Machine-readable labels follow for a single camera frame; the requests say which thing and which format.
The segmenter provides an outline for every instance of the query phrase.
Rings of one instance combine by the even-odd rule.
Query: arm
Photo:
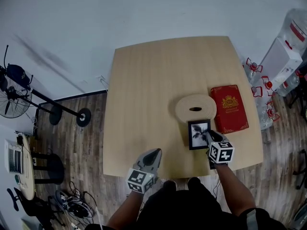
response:
[[[250,208],[256,208],[255,200],[251,192],[235,176],[228,165],[215,164],[223,186],[227,205],[236,216]]]
[[[107,227],[121,230],[136,222],[144,194],[132,191],[125,202],[113,214]]]

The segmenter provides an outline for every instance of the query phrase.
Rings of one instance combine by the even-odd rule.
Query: gold emblem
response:
[[[231,97],[231,95],[227,95],[225,99],[223,99],[223,108],[230,108],[239,105],[238,100],[235,97]]]

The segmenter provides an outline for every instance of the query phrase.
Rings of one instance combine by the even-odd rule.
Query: stool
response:
[[[33,166],[34,170],[47,171],[49,179],[35,179],[35,184],[54,183],[60,185],[64,180],[64,166],[58,155],[52,153],[50,155],[31,152],[32,158],[46,159],[47,166]]]

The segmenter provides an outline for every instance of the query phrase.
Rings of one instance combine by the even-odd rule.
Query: water bottle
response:
[[[274,91],[272,90],[273,84],[269,80],[268,76],[262,76],[261,79],[256,83],[256,85],[258,85],[262,89],[261,97],[255,98],[256,106],[257,107],[265,106],[266,103],[268,103],[271,97],[274,95]]]
[[[271,127],[273,122],[280,118],[271,104],[272,102],[269,102],[265,106],[262,106],[258,109],[258,117],[261,130],[265,130]]]
[[[299,84],[299,78],[303,77],[298,70],[290,75],[290,77],[283,82],[278,88],[277,93],[285,97],[291,90],[295,89]]]
[[[244,71],[250,85],[253,86],[261,78],[262,66],[258,66],[255,62],[251,63],[251,60],[248,58],[244,66]]]
[[[290,49],[302,55],[307,47],[307,11],[291,9],[284,19],[278,37],[283,39]]]

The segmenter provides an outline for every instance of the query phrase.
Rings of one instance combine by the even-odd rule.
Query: red book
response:
[[[237,85],[215,87],[211,97],[216,103],[217,131],[228,134],[248,128],[248,119]]]

